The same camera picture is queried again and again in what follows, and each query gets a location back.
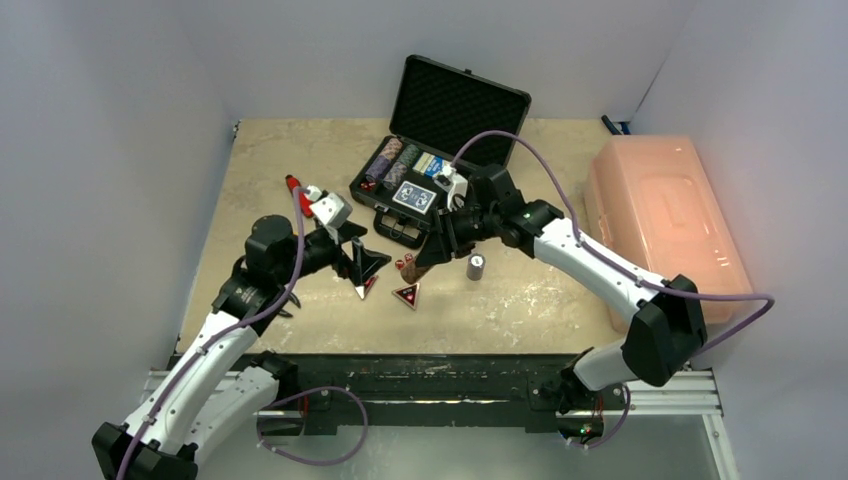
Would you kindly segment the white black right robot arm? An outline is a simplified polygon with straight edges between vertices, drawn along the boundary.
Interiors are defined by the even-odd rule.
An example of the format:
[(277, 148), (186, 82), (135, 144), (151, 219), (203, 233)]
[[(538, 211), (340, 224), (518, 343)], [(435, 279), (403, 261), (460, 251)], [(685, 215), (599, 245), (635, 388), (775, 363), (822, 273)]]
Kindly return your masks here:
[(661, 387), (706, 344), (691, 279), (667, 280), (613, 254), (549, 202), (525, 201), (498, 165), (473, 172), (459, 201), (433, 213), (431, 231), (401, 277), (414, 284), (433, 266), (464, 258), (491, 238), (568, 274), (625, 322), (622, 340), (589, 348), (561, 370), (552, 392), (561, 413), (593, 403), (609, 386), (640, 380)]

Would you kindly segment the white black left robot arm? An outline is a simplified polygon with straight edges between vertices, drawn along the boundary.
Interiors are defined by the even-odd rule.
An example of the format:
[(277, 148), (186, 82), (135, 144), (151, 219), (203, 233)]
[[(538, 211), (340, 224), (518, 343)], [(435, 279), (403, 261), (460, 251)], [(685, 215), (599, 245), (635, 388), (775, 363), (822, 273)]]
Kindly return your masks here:
[(297, 280), (324, 268), (357, 286), (390, 263), (368, 250), (366, 228), (345, 221), (297, 234), (280, 215), (257, 220), (203, 327), (147, 401), (122, 423), (105, 422), (92, 446), (107, 479), (194, 479), (211, 451), (263, 408), (306, 409), (331, 387), (303, 389), (298, 367), (270, 351), (257, 355), (225, 390), (217, 388), (292, 301)]

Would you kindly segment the grey purple poker chip stack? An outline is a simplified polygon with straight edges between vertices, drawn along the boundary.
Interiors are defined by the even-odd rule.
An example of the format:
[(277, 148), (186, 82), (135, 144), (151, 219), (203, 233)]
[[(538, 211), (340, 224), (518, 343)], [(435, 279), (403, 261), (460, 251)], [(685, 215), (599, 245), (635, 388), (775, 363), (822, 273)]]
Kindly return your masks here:
[(466, 277), (471, 281), (479, 281), (483, 278), (486, 259), (482, 254), (474, 253), (468, 257)]

